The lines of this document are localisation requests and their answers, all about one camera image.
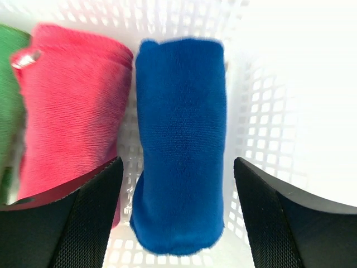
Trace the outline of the pink microfiber towel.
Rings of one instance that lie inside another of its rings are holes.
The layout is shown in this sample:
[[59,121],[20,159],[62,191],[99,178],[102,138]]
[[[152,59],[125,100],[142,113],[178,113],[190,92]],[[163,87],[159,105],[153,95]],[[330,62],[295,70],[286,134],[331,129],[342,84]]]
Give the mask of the pink microfiber towel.
[[133,54],[117,40],[41,23],[11,58],[26,109],[18,199],[91,172],[117,155]]

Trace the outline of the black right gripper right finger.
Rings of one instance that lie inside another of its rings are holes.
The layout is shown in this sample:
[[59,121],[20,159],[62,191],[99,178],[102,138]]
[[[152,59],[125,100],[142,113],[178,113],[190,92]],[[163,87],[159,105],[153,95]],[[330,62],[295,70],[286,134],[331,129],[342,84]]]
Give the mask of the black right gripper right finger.
[[255,267],[356,267],[356,207],[318,197],[241,157],[234,177]]

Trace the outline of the blue microfiber towel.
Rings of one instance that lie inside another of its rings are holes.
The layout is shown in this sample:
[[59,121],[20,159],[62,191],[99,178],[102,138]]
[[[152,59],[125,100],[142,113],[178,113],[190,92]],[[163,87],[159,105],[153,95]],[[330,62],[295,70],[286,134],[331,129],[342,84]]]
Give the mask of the blue microfiber towel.
[[224,228],[224,50],[216,41],[142,42],[136,58],[143,171],[130,225],[156,254],[190,255]]

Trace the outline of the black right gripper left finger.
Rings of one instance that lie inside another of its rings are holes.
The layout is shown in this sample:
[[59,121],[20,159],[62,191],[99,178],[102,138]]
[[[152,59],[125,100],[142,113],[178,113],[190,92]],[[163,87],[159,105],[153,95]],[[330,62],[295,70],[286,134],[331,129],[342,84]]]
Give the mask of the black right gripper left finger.
[[102,267],[123,179],[116,157],[1,206],[1,267]]

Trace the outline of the green microfiber towel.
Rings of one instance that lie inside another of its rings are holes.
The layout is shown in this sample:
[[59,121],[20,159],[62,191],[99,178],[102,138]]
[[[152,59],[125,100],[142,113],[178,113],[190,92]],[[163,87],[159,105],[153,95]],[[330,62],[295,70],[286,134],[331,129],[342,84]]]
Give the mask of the green microfiber towel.
[[29,33],[1,24],[1,204],[7,203],[9,196],[12,184],[12,168],[9,163],[12,144],[25,113],[10,58],[26,47],[29,40]]

